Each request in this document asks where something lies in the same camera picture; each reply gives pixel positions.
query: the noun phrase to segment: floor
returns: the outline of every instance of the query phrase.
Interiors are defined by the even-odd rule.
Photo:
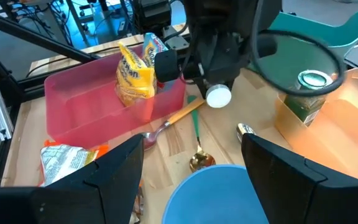
[[[78,4],[86,4],[85,0],[76,0],[75,2]],[[64,4],[61,5],[61,8],[63,11],[67,11],[67,7]],[[184,22],[184,11],[181,3],[178,1],[174,2],[172,8],[172,23],[178,24]],[[285,12],[296,12],[298,16],[301,17],[338,26],[345,23],[351,15],[358,11],[358,3],[344,4],[333,0],[283,0],[283,9]],[[22,21],[21,24],[33,30],[36,29],[32,21]],[[88,25],[89,32],[87,37],[90,44],[98,44],[97,38],[93,35],[93,22],[90,22]],[[68,22],[68,26],[74,46],[78,49],[86,47],[72,17]],[[54,55],[54,52],[42,49],[41,47],[0,32],[0,61],[8,69],[13,71],[13,75],[16,79],[24,78],[26,72],[29,70],[31,62]],[[358,63],[358,48],[354,49],[349,54],[348,58]]]

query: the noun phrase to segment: wooden spoon handle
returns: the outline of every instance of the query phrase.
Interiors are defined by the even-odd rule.
[[[172,115],[168,122],[170,124],[173,124],[177,122],[180,118],[186,116],[188,113],[196,109],[197,107],[201,106],[205,102],[202,98],[197,98],[193,100],[191,103],[187,104],[184,108],[180,109],[178,112],[176,112],[174,115]]]

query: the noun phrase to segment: wooden surface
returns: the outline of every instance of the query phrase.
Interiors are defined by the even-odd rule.
[[[137,35],[122,39],[125,44],[142,42]],[[86,52],[117,46],[117,42],[91,47]],[[111,54],[108,51],[100,55]],[[34,68],[59,57],[34,62]],[[63,60],[45,66],[34,72],[51,71],[77,63]],[[186,94],[201,96],[197,87],[188,86]],[[288,143],[273,126],[274,100],[277,93],[257,75],[247,70],[234,82],[232,100],[224,108],[212,109],[207,105],[199,110],[200,138],[203,149],[214,156],[217,164],[243,164],[241,146],[236,137],[237,123],[250,125],[255,132],[269,141],[287,149]],[[153,131],[160,126],[162,118],[141,128],[125,133],[109,141],[111,148],[142,131]],[[37,185],[42,181],[40,170],[40,149],[46,139],[45,98],[23,103],[17,119],[11,148],[4,170],[2,186]],[[145,152],[143,175],[145,191],[145,215],[142,223],[161,222],[165,204],[175,187],[191,174],[188,161],[196,152],[196,138],[191,116],[185,116],[158,137],[157,145]]]

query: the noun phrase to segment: blue bowl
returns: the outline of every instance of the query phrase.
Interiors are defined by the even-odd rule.
[[[165,207],[163,224],[268,223],[244,166],[216,165],[185,179]]]

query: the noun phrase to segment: snack wrapper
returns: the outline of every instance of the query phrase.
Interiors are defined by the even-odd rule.
[[[166,50],[168,50],[167,46],[155,34],[146,33],[144,35],[143,60],[148,67],[154,68],[155,55]],[[171,89],[174,82],[174,80],[166,83],[157,81],[157,93]]]
[[[140,119],[150,121],[154,106],[152,97],[155,95],[154,68],[147,67],[135,52],[121,42],[118,44],[122,58],[117,67],[117,95],[125,106],[132,106],[138,100],[151,98],[142,104],[141,111],[137,111]]]

